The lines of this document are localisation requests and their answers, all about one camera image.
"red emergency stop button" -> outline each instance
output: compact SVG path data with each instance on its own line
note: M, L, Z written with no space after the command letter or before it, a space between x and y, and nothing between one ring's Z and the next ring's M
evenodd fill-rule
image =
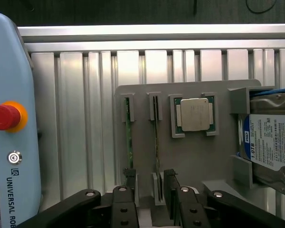
M0 104L0 131L16 127L21 120L21 114L17 108L11 105Z

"dark floor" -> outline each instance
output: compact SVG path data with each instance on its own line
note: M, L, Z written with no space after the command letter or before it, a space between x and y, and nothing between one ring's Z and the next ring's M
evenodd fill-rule
M285 0L267 13L248 11L245 0L0 0L0 12L18 26L104 24L285 23ZM275 0L248 0L263 10Z

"light blue panel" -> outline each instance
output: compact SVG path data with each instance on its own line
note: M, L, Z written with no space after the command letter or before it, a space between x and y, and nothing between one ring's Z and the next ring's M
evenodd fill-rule
M19 224L37 214L41 185L32 71L13 22L0 14L0 104L5 101L21 103L29 117L18 133L0 131L0 210L2 228L9 228L14 217ZM18 165L7 160L13 150L22 154ZM19 176L11 175L14 168ZM12 179L9 192L8 178ZM14 211L9 207L12 201Z

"hard drive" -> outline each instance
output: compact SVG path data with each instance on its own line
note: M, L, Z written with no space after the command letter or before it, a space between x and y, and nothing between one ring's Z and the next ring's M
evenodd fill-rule
M239 115L241 157L254 178L285 194L285 90L250 96L250 114Z

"hard disk label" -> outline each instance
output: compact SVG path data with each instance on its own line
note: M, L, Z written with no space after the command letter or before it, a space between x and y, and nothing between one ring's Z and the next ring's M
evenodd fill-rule
M285 115L251 114L249 135L251 161L275 171L285 166Z

